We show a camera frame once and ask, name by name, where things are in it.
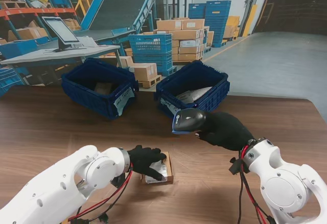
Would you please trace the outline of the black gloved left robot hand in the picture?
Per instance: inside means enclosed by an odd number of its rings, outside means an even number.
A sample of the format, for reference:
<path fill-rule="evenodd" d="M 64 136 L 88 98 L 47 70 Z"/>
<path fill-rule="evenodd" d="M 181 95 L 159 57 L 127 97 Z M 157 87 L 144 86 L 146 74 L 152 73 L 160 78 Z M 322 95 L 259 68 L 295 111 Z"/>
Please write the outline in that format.
<path fill-rule="evenodd" d="M 152 177 L 158 181 L 163 181 L 164 176 L 151 168 L 152 163 L 163 161 L 167 156 L 159 148 L 142 147 L 137 145 L 135 148 L 128 150 L 130 163 L 133 165 L 133 171 Z"/>

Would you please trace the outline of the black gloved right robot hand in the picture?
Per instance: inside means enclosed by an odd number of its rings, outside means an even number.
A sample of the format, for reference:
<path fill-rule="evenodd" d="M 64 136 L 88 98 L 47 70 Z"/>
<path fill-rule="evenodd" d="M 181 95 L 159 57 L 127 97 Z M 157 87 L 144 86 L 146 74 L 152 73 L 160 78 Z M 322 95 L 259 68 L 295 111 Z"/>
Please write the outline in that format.
<path fill-rule="evenodd" d="M 209 129 L 195 133 L 196 137 L 213 146 L 223 147 L 231 151 L 240 151 L 249 140 L 254 139 L 252 133 L 231 114 L 216 112 L 208 114 L 206 122 Z"/>

